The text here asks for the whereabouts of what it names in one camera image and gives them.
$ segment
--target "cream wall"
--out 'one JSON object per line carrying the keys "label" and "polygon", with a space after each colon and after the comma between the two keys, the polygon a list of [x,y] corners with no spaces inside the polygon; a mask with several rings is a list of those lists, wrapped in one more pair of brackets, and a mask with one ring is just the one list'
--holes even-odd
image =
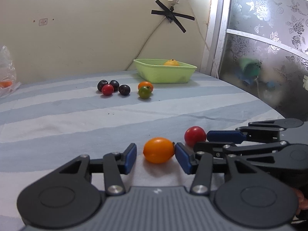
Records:
{"label": "cream wall", "polygon": [[[205,37],[210,0],[190,3]],[[152,9],[161,10],[155,0],[0,0],[0,4],[0,43],[8,46],[22,83],[122,71],[162,19],[151,15]],[[186,0],[175,12],[192,15]],[[39,26],[42,18],[48,18],[47,25]],[[164,21],[140,58],[174,58],[200,67],[204,42],[196,23],[179,21],[186,33]]]}

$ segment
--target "orange fruit in bag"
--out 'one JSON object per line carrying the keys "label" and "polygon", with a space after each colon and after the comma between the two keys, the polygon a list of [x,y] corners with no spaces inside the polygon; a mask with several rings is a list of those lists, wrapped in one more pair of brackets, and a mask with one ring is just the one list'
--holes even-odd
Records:
{"label": "orange fruit in bag", "polygon": [[12,81],[0,82],[0,88],[7,88],[13,84]]}

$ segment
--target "black tape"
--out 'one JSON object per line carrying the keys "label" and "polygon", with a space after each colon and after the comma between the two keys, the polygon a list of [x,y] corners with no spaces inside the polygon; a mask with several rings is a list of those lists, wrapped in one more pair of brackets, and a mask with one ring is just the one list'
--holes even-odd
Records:
{"label": "black tape", "polygon": [[182,24],[179,22],[178,19],[176,19],[176,17],[182,17],[182,18],[186,18],[189,20],[195,20],[194,17],[189,16],[189,15],[183,15],[183,14],[179,14],[179,13],[174,13],[174,8],[173,6],[168,9],[161,1],[156,0],[155,1],[157,3],[158,6],[160,6],[164,11],[160,11],[160,10],[152,10],[151,14],[153,15],[163,15],[166,16],[167,19],[169,20],[170,23],[172,23],[172,21],[175,22],[175,24],[181,29],[181,31],[183,33],[186,32],[186,29],[182,26]]}

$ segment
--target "green plastic bowl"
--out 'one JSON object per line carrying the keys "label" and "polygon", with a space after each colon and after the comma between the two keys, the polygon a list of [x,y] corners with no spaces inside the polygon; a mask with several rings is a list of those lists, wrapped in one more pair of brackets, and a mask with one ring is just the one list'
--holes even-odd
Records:
{"label": "green plastic bowl", "polygon": [[164,66],[168,60],[136,59],[134,64],[138,74],[146,81],[158,83],[187,83],[196,66],[178,62],[180,66]]}

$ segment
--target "white cable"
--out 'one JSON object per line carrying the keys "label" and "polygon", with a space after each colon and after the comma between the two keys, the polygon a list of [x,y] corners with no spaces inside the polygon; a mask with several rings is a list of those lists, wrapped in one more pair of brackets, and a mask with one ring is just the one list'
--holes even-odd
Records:
{"label": "white cable", "polygon": [[141,51],[143,50],[144,46],[147,44],[148,40],[150,39],[150,37],[154,34],[154,32],[157,30],[157,28],[162,24],[162,22],[166,19],[166,17],[164,16],[164,18],[160,21],[160,23],[155,27],[155,29],[150,33],[150,35],[147,37],[147,39],[145,40],[145,42],[143,43],[143,45],[141,46],[138,54],[135,55],[135,57],[132,59],[132,61],[129,63],[129,65],[126,67],[125,70],[128,70],[129,67],[133,64],[134,60],[138,58],[138,56],[140,55]]}
{"label": "white cable", "polygon": [[258,76],[257,76],[257,78],[255,79],[255,81],[256,81],[256,83],[257,83],[257,93],[258,93],[258,97],[259,97],[259,99],[261,99],[261,98],[260,98],[260,91],[259,91],[259,81],[258,81]]}
{"label": "white cable", "polygon": [[198,23],[198,21],[197,21],[197,18],[196,18],[196,15],[195,15],[194,11],[193,11],[193,8],[192,8],[192,6],[190,5],[189,0],[187,0],[187,1],[188,1],[190,10],[192,11],[192,15],[193,15],[194,18],[195,18],[195,21],[196,21],[196,24],[197,24],[197,28],[198,28],[199,34],[200,34],[202,40],[204,41],[205,47],[206,47],[207,50],[208,50],[209,57],[211,58],[211,60],[213,61],[214,65],[215,65],[217,79],[219,79],[219,75],[218,75],[218,66],[217,66],[217,64],[216,64],[216,62],[215,62],[215,60],[214,60],[214,56],[211,55],[210,48],[209,48],[209,46],[207,45],[206,40],[204,39],[204,37],[203,37],[203,35],[202,35],[202,33],[201,33],[201,30],[200,30],[200,27],[199,27],[199,23]]}

